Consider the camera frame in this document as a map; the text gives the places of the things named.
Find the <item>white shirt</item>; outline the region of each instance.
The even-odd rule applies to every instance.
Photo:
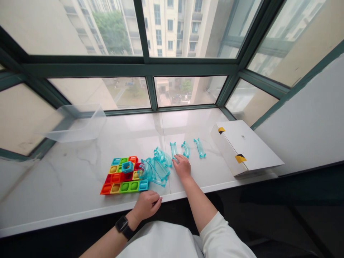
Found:
[[[231,257],[256,258],[218,212],[201,231],[192,235],[184,226],[162,221],[146,224],[118,257]]]

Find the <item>white cardboard box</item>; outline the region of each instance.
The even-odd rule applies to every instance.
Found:
[[[216,123],[210,134],[234,176],[284,164],[243,120]],[[238,154],[246,161],[239,163]]]

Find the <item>box lid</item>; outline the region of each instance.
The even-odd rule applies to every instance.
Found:
[[[216,123],[223,127],[222,133],[237,154],[242,154],[249,170],[283,165],[283,161],[262,141],[261,138],[243,121]]]

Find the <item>white sleeve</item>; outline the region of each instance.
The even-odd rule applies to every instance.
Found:
[[[208,257],[256,258],[251,249],[238,238],[228,222],[217,212],[201,231],[203,253]]]

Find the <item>transparent plastic box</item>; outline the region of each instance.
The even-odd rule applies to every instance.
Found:
[[[61,143],[92,140],[105,122],[100,104],[65,105],[43,120],[35,133]]]

